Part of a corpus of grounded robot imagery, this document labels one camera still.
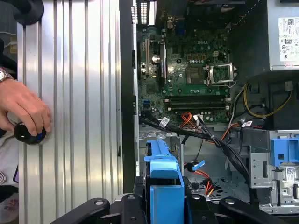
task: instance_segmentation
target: ribbed metal surface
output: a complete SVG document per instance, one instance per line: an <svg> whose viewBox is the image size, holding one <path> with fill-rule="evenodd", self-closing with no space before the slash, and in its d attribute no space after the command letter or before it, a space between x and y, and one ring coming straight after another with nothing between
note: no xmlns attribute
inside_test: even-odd
<svg viewBox="0 0 299 224"><path fill-rule="evenodd" d="M21 224L122 191L119 1L44 6L40 23L18 24L19 80L52 111L46 142L19 146Z"/></svg>

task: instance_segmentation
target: green circuit board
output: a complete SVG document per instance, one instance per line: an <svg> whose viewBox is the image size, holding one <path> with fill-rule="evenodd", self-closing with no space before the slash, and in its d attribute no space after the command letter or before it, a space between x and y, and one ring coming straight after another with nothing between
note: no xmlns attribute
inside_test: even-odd
<svg viewBox="0 0 299 224"><path fill-rule="evenodd" d="M155 27L147 27L138 30L137 39L141 67L138 81L140 111L150 110L156 118L168 117L175 124L182 123L181 114L186 111L202 115L206 123L226 123L229 120L228 107L224 109L222 105L218 108L214 103L223 104L229 99L229 88L207 86L204 70L207 64L229 61L226 31L195 30L192 34L178 35L174 30L161 33ZM167 52L165 77L160 76L158 64L153 63L163 41ZM224 79L226 71L220 70L217 75ZM193 108L193 102L205 106Z"/></svg>

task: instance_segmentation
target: black mount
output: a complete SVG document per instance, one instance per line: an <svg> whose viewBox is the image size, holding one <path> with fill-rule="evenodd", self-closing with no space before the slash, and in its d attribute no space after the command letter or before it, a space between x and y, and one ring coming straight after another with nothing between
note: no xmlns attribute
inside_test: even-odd
<svg viewBox="0 0 299 224"><path fill-rule="evenodd" d="M38 22L44 12L42 0L1 0L14 6L14 19L24 25Z"/></svg>

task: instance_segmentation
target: finger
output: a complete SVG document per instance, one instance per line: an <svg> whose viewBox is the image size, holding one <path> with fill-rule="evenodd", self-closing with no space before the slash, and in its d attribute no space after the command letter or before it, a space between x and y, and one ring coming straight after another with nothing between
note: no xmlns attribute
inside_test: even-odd
<svg viewBox="0 0 299 224"><path fill-rule="evenodd" d="M44 106L37 102L34 98L20 98L17 103L30 114L36 126L37 133L41 133L44 126L42 113L46 113Z"/></svg>
<svg viewBox="0 0 299 224"><path fill-rule="evenodd" d="M10 123L4 111L0 112L0 128L5 131L14 131L14 125Z"/></svg>
<svg viewBox="0 0 299 224"><path fill-rule="evenodd" d="M34 93L32 93L32 96L33 96L33 98L34 99L36 99L39 103L41 103L42 105L44 105L45 106L45 108L46 108L46 110L47 110L47 114L48 114L48 116L51 118L51 111L50 111L50 109L48 108L48 106L37 96L37 95L35 95Z"/></svg>
<svg viewBox="0 0 299 224"><path fill-rule="evenodd" d="M41 116L43 119L43 124L46 132L51 131L51 113L50 109L47 107L47 105L35 94L32 94L33 98L37 101L38 104L42 105L44 107L44 111L42 112Z"/></svg>
<svg viewBox="0 0 299 224"><path fill-rule="evenodd" d="M37 136L36 125L30 114L17 103L8 106L9 111L14 113L26 126L32 136Z"/></svg>
<svg viewBox="0 0 299 224"><path fill-rule="evenodd" d="M46 132L50 132L51 131L51 119L48 116L47 113L42 113L42 118L43 118L43 124L45 127Z"/></svg>

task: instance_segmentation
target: yellow wire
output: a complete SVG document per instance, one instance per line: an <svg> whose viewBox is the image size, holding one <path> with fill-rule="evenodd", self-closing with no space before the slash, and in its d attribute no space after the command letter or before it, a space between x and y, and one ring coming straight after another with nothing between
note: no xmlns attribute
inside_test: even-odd
<svg viewBox="0 0 299 224"><path fill-rule="evenodd" d="M207 196L209 197L213 191L214 191L214 188L210 191L210 193Z"/></svg>
<svg viewBox="0 0 299 224"><path fill-rule="evenodd" d="M257 117L257 118L266 118L266 117L269 117L269 116L272 116L273 114L277 113L278 111L280 111L286 104L287 102L289 102L289 100L291 99L291 96L292 96L292 92L290 92L290 96L289 98L284 102L284 104L282 104L279 108L277 108L275 111L271 112L271 113L268 113L268 114L265 114L265 115L261 115L261 114L256 114L256 113L253 113L249 107L248 107L248 103L247 103L247 88L248 88L248 84L245 85L245 88L244 88L244 93L243 93L243 96L244 96L244 104L245 104L245 107L246 109L248 110L248 112L254 116L254 117Z"/></svg>

